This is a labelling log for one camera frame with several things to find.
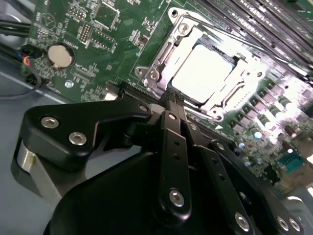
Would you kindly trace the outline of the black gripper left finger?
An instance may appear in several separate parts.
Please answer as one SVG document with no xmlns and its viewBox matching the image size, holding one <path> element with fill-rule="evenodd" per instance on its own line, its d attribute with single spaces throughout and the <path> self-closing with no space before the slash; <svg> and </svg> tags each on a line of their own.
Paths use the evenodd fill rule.
<svg viewBox="0 0 313 235">
<path fill-rule="evenodd" d="M 88 160 L 106 151 L 141 145 L 156 156 L 155 210 L 167 220 L 191 213 L 184 101 L 167 90 L 159 102 L 117 98 L 88 103 L 37 106 L 24 113 L 14 162 L 16 180 L 53 209 L 85 181 Z"/>
</svg>

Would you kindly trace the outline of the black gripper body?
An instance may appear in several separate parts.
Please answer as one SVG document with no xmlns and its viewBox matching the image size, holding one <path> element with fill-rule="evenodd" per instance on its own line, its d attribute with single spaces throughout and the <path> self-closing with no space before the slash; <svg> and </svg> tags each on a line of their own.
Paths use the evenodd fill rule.
<svg viewBox="0 0 313 235">
<path fill-rule="evenodd" d="M 58 203 L 50 235 L 229 235 L 217 197 L 203 174 L 189 169 L 190 218 L 176 228 L 155 218 L 159 162 L 136 154 L 72 188 Z"/>
</svg>

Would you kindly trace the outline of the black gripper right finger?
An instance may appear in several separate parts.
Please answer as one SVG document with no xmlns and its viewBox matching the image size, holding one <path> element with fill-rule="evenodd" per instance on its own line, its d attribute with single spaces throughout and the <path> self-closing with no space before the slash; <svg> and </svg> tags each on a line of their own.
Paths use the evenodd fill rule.
<svg viewBox="0 0 313 235">
<path fill-rule="evenodd" d="M 303 235 L 305 229 L 270 191 L 248 170 L 229 147 L 219 140 L 207 141 L 198 126 L 187 120 L 184 99 L 174 93 L 183 122 L 188 159 L 196 164 L 202 200 L 212 195 L 218 213 L 210 229 L 222 235 Z"/>
</svg>

